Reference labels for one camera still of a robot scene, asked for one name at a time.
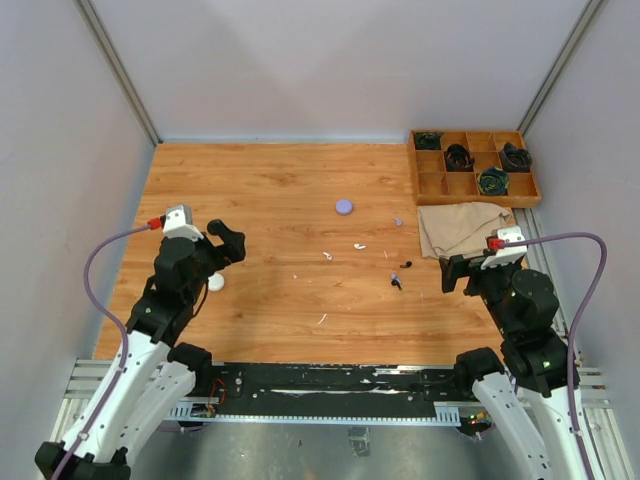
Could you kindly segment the white earbud charging case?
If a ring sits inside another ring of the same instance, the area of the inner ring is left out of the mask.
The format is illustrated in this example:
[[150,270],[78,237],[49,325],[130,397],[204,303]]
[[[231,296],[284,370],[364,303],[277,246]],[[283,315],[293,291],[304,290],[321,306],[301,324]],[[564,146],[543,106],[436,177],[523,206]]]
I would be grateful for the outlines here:
[[225,286],[225,279],[220,273],[214,273],[208,278],[208,290],[210,292],[219,292]]

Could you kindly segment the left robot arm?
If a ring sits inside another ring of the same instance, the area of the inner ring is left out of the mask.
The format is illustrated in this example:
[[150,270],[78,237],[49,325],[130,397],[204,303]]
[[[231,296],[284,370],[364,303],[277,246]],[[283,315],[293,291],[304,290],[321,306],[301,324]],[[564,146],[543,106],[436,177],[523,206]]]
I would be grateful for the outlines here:
[[154,273],[127,322],[112,321],[121,344],[78,420],[57,442],[41,444],[35,463],[46,479],[127,479],[138,454],[169,410],[214,383],[209,352],[180,343],[207,298],[209,280],[244,260],[246,236],[221,220],[205,232],[181,210],[138,227],[160,229]]

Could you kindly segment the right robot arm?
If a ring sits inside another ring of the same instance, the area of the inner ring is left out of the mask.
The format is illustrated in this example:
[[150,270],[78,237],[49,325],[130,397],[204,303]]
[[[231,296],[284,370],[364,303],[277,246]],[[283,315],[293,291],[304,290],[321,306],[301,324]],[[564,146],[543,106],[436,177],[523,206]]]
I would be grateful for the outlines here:
[[467,296],[482,299],[503,342],[457,356],[453,387],[477,399],[514,456],[522,479],[601,479],[586,428],[571,350],[552,327],[559,302],[551,279],[519,261],[461,255],[439,262],[442,290],[467,279]]

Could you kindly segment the purple earbud charging case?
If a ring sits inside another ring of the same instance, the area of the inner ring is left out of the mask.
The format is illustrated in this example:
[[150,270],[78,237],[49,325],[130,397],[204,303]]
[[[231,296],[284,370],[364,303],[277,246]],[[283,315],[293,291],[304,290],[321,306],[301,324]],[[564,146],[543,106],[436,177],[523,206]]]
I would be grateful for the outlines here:
[[335,211],[338,215],[350,215],[354,210],[354,204],[348,199],[339,199],[335,203]]

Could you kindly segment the beige folded cloth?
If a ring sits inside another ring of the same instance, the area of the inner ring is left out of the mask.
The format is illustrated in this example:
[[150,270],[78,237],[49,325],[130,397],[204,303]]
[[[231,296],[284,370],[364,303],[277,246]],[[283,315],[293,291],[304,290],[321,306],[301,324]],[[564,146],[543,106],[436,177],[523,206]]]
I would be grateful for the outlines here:
[[425,259],[479,256],[494,230],[514,222],[509,209],[484,202],[420,206],[417,216]]

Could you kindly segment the rolled blue patterned tie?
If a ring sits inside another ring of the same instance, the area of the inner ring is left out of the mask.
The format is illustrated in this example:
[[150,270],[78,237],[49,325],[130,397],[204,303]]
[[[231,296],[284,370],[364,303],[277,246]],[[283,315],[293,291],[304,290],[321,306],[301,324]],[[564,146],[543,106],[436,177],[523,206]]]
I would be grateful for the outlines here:
[[509,175],[498,167],[490,167],[476,179],[478,191],[485,196],[503,196],[508,193]]

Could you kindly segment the wooden compartment tray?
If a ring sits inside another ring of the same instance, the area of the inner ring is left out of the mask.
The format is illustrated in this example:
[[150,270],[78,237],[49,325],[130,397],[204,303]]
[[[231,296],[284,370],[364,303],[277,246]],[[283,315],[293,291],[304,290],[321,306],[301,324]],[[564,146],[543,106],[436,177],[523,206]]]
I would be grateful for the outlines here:
[[[416,150],[413,133],[416,131],[443,132],[439,151]],[[490,167],[502,168],[499,152],[507,142],[527,149],[518,131],[491,130],[412,130],[408,136],[409,171],[414,203],[418,206],[490,202],[506,208],[532,208],[541,200],[541,193],[533,172],[507,172],[508,193],[485,196],[478,191],[477,176]],[[475,158],[471,172],[446,170],[444,152],[451,144],[462,144]]]

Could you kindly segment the rolled black tie centre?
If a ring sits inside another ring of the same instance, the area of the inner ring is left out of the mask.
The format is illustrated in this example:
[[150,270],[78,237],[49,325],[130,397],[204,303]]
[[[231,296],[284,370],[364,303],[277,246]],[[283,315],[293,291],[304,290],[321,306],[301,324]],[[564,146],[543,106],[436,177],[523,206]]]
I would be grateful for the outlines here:
[[475,164],[475,158],[462,144],[449,145],[444,160],[449,172],[471,172]]

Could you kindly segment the rolled black tie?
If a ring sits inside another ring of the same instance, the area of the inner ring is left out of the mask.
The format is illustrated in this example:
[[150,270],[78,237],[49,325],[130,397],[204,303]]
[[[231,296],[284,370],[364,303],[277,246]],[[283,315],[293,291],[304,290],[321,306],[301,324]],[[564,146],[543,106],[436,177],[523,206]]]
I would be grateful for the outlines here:
[[499,152],[502,168],[507,172],[528,173],[532,165],[530,153],[507,142]]
[[471,172],[475,164],[475,158],[462,144],[449,145],[444,160],[449,172]]

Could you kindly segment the rolled black tie right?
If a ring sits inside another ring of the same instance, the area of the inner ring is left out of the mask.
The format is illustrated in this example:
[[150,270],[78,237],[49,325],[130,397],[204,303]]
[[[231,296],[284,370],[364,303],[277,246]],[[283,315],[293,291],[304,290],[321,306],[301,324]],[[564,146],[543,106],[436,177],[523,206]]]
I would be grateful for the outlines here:
[[499,152],[502,168],[507,172],[528,173],[532,165],[530,153],[507,142]]

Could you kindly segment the rolled dark tie top-left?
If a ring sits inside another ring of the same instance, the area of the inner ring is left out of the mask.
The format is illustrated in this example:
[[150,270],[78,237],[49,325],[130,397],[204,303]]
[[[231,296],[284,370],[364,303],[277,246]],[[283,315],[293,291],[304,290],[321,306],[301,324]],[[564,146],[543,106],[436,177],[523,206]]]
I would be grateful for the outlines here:
[[413,133],[414,147],[416,150],[439,151],[443,132],[416,131]]

